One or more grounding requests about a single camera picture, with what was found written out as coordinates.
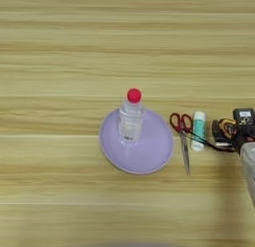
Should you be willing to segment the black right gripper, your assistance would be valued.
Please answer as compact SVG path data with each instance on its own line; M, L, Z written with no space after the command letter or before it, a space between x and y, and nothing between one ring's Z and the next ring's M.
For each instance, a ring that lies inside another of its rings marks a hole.
M232 144L230 142L216 142L214 146L219 149L230 149L240 152L241 147L246 142L255 141L255 124L237 124L234 127Z

